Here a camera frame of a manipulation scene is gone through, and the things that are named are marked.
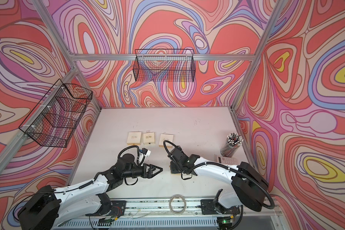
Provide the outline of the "small cream jewelry box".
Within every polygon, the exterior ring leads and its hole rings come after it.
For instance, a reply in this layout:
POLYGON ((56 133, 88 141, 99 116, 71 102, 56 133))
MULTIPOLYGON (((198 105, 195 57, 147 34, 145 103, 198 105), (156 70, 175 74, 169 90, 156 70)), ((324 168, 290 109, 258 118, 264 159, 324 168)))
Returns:
POLYGON ((143 133, 143 144, 144 145, 155 144, 155 133, 154 132, 143 133))

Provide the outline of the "cream drawer jewelry box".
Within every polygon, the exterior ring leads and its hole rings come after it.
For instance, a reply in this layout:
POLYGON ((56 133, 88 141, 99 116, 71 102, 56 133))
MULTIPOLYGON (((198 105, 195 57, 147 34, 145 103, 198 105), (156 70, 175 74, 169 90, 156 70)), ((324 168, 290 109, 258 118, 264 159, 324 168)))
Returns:
POLYGON ((127 145, 140 145, 142 138, 142 132, 129 132, 127 136, 127 145))

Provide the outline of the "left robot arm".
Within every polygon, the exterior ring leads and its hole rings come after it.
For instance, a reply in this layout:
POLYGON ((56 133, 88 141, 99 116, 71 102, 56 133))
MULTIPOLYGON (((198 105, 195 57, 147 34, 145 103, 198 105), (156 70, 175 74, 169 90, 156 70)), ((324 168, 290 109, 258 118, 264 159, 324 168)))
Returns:
POLYGON ((107 192, 126 183, 128 178, 151 179, 163 171, 159 166, 144 162, 150 155, 148 149, 137 148, 134 156, 126 153, 130 148, 119 153, 115 165, 90 180, 66 187, 42 187, 24 200, 23 207, 14 209, 14 218, 23 230, 50 230, 84 215, 120 217, 122 208, 113 204, 107 192))

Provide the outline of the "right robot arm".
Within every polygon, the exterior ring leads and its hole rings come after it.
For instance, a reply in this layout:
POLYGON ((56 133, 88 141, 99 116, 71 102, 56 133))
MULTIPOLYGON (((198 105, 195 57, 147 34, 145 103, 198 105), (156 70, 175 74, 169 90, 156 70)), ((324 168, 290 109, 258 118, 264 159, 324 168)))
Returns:
POLYGON ((228 165, 209 161, 196 154, 187 156, 180 146, 168 140, 163 141, 163 147, 181 179, 205 176, 231 185, 229 191, 218 190, 211 202, 213 212, 224 214, 233 207, 241 206, 255 212, 261 212, 262 208, 275 208, 268 182, 250 164, 241 162, 239 165, 228 165))

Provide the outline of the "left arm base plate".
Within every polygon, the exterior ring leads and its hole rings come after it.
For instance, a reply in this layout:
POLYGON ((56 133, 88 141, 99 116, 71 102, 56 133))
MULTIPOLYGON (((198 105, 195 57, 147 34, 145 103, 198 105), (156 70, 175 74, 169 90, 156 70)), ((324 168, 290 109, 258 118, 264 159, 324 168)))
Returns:
POLYGON ((104 203, 101 207, 92 214, 86 214, 86 216, 99 217, 99 216, 111 216, 120 217, 124 215, 126 201, 116 200, 109 203, 104 203))

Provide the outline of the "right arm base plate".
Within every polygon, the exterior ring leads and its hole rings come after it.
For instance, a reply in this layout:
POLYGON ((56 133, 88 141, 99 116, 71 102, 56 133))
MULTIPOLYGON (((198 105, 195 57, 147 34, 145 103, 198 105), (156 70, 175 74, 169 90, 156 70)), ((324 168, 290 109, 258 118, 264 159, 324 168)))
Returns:
POLYGON ((203 215, 239 215, 241 210, 237 206, 225 208, 213 199, 201 199, 199 208, 203 215))

